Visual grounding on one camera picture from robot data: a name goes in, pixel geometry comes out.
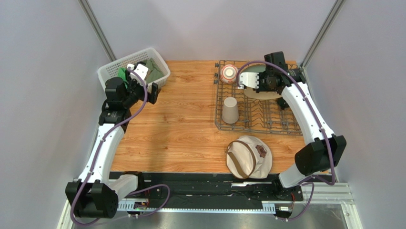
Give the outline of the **light green flower plate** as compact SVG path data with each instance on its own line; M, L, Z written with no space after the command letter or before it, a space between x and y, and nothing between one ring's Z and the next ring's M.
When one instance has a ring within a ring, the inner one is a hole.
M242 73L263 73L266 71L266 66L263 64L250 65L246 67Z

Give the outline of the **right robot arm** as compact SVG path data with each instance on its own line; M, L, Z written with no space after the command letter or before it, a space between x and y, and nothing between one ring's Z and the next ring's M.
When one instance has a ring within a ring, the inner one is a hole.
M283 52L264 56L265 71L259 74L259 88L281 95L279 106L290 107L300 126L305 147L294 156L294 164L274 182L276 198L291 195L300 184L318 179L328 185L336 182L335 167L346 147L343 135L336 135L318 111L300 69L289 69Z

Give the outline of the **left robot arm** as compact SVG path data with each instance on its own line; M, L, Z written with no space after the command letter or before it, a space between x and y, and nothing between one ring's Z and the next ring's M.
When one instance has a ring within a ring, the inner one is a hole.
M113 77L105 82L104 91L106 100L101 108L97 138L90 158L78 180L69 182L65 188L74 219L111 219L119 202L143 185L141 172L125 172L112 183L109 175L129 120L134 118L130 108L138 101L142 102L142 106L154 104L160 88L156 83Z

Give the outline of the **cream bird plate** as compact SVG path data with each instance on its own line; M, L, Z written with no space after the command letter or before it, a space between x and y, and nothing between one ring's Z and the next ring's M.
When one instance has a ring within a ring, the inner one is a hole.
M278 98L282 98L280 94L277 92L256 92L254 88L249 88L247 87L244 90L245 96L251 99L257 99L257 100L274 100Z

